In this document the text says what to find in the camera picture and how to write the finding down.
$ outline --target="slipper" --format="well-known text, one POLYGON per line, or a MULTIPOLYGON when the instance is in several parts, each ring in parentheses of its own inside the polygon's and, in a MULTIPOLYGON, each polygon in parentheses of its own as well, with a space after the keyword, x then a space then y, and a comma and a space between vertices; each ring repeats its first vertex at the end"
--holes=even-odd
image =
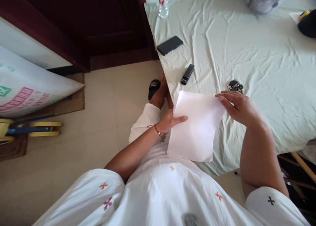
POLYGON ((150 101, 152 96, 157 92, 157 90, 160 88, 160 81, 157 79, 154 79, 150 85, 149 85, 149 92, 148 92, 148 100, 150 101))

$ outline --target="left hand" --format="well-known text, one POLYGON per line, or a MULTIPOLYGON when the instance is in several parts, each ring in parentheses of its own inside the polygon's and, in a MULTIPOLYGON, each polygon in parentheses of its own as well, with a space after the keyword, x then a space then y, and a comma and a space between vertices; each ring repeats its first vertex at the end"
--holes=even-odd
POLYGON ((188 117, 182 116, 178 118, 173 117, 173 110, 169 109, 163 118, 156 124, 156 127, 160 133, 167 133, 172 127, 181 122, 185 122, 188 117))

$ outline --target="red string bracelet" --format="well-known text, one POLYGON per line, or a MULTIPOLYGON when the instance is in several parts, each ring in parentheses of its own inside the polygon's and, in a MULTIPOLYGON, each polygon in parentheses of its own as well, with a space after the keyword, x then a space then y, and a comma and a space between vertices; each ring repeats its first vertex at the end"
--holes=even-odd
POLYGON ((156 131, 157 131, 157 133, 158 133, 159 136, 164 135, 163 133, 160 133, 160 132, 159 132, 159 130, 157 129, 156 124, 154 124, 154 125, 149 125, 149 126, 147 126, 147 127, 150 127, 150 126, 154 126, 154 127, 155 127, 155 129, 156 129, 156 131))

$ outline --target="wooden door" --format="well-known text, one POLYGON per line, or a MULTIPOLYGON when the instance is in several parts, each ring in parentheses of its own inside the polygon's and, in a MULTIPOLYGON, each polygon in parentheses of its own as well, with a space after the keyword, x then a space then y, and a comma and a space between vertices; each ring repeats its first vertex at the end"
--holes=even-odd
POLYGON ((138 0, 27 0, 88 56, 148 47, 138 0))

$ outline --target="yellow object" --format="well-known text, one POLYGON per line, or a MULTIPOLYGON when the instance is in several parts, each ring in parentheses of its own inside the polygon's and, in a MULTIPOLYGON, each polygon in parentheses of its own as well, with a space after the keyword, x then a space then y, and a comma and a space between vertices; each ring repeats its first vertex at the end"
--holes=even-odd
POLYGON ((312 12, 312 11, 311 11, 311 10, 306 10, 304 13, 302 13, 302 14, 299 16, 299 20, 301 21, 304 17, 306 17, 307 15, 309 15, 310 12, 312 12))
POLYGON ((15 138, 13 136, 0 137, 0 145, 10 143, 14 140, 15 140, 15 138))
POLYGON ((6 133, 13 121, 11 119, 0 119, 0 138, 6 136, 6 133))
POLYGON ((31 127, 59 127, 63 124, 61 122, 35 122, 31 127))
POLYGON ((29 133, 29 137, 57 136, 57 135, 59 135, 58 131, 41 131, 41 132, 29 133))

